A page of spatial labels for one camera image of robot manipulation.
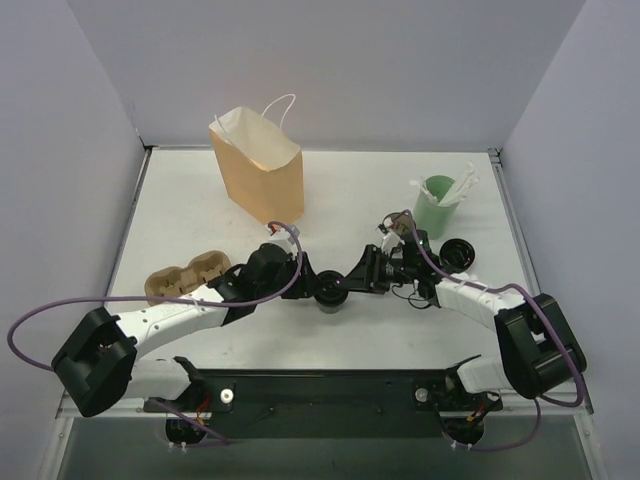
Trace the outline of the brown paper bag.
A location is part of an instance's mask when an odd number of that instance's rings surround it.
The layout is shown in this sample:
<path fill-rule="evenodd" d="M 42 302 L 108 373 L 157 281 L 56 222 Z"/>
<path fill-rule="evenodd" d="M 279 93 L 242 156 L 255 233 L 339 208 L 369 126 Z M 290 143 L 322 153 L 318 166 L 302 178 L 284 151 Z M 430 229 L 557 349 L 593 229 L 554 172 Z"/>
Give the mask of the brown paper bag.
<path fill-rule="evenodd" d="M 214 119 L 210 138 L 228 197 L 262 224 L 292 223 L 305 210 L 303 153 L 268 111 L 236 107 Z"/>

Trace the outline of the green plastic straw holder cup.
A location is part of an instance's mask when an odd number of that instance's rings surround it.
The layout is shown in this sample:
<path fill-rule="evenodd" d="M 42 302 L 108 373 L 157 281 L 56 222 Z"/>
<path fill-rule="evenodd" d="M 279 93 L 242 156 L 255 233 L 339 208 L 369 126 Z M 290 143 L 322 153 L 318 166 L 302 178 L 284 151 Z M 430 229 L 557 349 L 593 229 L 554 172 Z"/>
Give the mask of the green plastic straw holder cup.
<path fill-rule="evenodd" d="M 419 230 L 424 230 L 430 240 L 435 240 L 444 235 L 462 199 L 442 205 L 440 201 L 446 196 L 455 181 L 444 175 L 431 176 L 425 180 L 427 189 L 437 197 L 439 205 L 427 202 L 425 196 L 419 191 L 412 214 L 416 227 Z"/>

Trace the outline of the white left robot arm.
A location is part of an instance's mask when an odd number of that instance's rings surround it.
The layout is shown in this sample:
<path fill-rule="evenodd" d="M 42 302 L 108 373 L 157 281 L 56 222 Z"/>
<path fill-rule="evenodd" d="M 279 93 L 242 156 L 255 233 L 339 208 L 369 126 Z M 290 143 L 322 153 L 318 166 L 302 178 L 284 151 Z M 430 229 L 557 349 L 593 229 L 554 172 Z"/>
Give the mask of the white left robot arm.
<path fill-rule="evenodd" d="M 246 263 L 184 296 L 120 314 L 104 307 L 90 311 L 51 366 L 84 417 L 99 415 L 123 398 L 160 397 L 190 411 L 203 398 L 196 369 L 184 358 L 153 360 L 149 353 L 246 317 L 258 301 L 310 298 L 320 289 L 307 254 L 294 256 L 264 243 Z"/>

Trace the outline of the brown pulp cup carrier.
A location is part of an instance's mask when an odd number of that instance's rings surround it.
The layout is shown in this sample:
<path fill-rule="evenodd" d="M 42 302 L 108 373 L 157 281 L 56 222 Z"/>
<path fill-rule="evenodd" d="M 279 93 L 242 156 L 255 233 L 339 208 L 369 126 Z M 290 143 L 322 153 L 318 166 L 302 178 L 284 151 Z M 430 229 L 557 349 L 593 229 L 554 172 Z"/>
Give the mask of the brown pulp cup carrier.
<path fill-rule="evenodd" d="M 144 283 L 144 292 L 147 297 L 178 298 L 230 268 L 230 260 L 224 252 L 211 250 L 194 257 L 185 267 L 170 266 L 152 273 Z"/>

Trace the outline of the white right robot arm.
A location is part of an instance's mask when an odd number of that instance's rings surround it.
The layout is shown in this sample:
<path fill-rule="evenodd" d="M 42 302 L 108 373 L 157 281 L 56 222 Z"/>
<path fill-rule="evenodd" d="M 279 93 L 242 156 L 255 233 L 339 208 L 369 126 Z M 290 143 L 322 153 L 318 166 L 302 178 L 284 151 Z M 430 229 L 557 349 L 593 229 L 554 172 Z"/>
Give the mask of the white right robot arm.
<path fill-rule="evenodd" d="M 557 301 L 547 294 L 531 296 L 516 284 L 483 284 L 467 273 L 473 261 L 473 248 L 461 239 L 433 253 L 422 230 L 387 235 L 382 246 L 367 245 L 356 266 L 334 285 L 343 294 L 383 294 L 395 284 L 412 285 L 431 306 L 495 333 L 499 356 L 463 361 L 445 380 L 444 398 L 454 407 L 468 406 L 481 392 L 504 389 L 551 402 L 549 391 L 567 381 L 574 382 L 576 398 L 562 404 L 580 405 L 586 397 L 586 358 Z"/>

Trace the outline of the black paper coffee cup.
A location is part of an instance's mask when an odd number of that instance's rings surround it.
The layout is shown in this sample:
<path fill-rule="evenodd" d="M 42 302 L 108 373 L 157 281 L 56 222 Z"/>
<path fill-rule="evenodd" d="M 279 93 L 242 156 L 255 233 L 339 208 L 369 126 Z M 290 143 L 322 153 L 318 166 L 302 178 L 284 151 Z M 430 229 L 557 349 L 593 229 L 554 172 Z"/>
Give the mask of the black paper coffee cup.
<path fill-rule="evenodd" d="M 321 312 L 325 314 L 335 314 L 343 307 L 343 305 L 344 305 L 343 302 L 339 302 L 339 303 L 317 302 L 318 308 L 320 309 Z"/>

